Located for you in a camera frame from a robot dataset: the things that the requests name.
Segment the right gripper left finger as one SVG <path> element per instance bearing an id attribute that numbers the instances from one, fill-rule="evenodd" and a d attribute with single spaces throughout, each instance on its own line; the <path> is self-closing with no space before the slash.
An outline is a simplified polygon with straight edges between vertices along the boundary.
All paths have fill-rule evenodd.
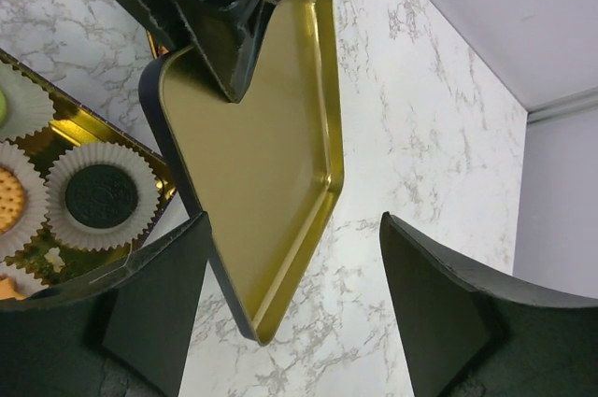
<path id="1" fill-rule="evenodd" d="M 2 301 L 2 395 L 178 395 L 209 246 L 201 213 L 125 258 Z"/>

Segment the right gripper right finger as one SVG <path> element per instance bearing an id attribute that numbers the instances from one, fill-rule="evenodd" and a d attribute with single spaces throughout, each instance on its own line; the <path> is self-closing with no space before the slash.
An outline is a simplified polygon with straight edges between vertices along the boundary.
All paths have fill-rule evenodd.
<path id="1" fill-rule="evenodd" d="M 389 212 L 379 242 L 415 395 L 596 395 L 596 299 L 504 274 Z"/>

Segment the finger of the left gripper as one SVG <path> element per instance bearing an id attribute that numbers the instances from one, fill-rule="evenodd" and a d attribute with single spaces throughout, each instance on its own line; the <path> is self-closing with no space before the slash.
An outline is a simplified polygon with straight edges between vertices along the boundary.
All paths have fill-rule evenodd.
<path id="1" fill-rule="evenodd" d="M 233 36 L 233 54 L 228 99 L 239 103 L 251 83 L 267 25 L 275 5 L 264 0 L 231 0 L 228 17 Z"/>
<path id="2" fill-rule="evenodd" d="M 248 0 L 134 0 L 171 50 L 194 45 L 232 103 L 248 88 Z"/>

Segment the orange pumpkin cookie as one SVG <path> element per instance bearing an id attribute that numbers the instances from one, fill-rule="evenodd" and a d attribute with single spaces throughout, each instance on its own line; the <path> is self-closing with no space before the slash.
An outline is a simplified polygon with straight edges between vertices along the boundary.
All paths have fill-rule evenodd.
<path id="1" fill-rule="evenodd" d="M 0 279 L 0 300 L 23 300 L 26 296 L 18 292 L 16 282 L 10 276 L 2 276 Z"/>

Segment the black chocolate sandwich cookie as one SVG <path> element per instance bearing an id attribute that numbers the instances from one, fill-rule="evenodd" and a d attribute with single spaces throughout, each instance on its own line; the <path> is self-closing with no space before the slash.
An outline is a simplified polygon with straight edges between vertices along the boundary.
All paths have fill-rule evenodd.
<path id="1" fill-rule="evenodd" d="M 78 223 L 93 229 L 111 229 L 133 215 L 138 191 L 124 170 L 96 163 L 79 169 L 68 179 L 64 202 Z"/>

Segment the gold tin lid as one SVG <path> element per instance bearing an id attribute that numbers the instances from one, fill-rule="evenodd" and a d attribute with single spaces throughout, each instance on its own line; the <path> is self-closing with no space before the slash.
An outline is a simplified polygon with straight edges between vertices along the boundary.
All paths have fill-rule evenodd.
<path id="1" fill-rule="evenodd" d="M 240 332 L 274 338 L 341 194 L 334 0 L 283 0 L 250 85 L 228 102 L 194 47 L 143 70 L 138 96 Z"/>

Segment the square cookie tin box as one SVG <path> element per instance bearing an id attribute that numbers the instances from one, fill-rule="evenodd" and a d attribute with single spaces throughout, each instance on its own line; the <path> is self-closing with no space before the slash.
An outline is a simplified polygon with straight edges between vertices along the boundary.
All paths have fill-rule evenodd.
<path id="1" fill-rule="evenodd" d="M 3 302 L 140 248 L 175 191 L 158 154 L 2 54 Z"/>

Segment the beige sandwich biscuit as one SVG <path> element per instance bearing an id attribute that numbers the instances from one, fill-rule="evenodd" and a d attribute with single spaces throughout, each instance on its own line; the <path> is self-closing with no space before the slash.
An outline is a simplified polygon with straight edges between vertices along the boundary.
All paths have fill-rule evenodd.
<path id="1" fill-rule="evenodd" d="M 0 232 L 8 232 L 21 218 L 25 204 L 26 193 L 17 177 L 4 166 L 0 172 Z"/>

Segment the green macaron cookie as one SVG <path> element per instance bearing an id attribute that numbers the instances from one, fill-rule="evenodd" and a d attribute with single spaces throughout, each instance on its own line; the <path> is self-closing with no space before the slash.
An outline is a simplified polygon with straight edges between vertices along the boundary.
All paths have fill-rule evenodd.
<path id="1" fill-rule="evenodd" d="M 0 92 L 0 126 L 5 124 L 8 113 L 8 101 L 3 92 Z"/>

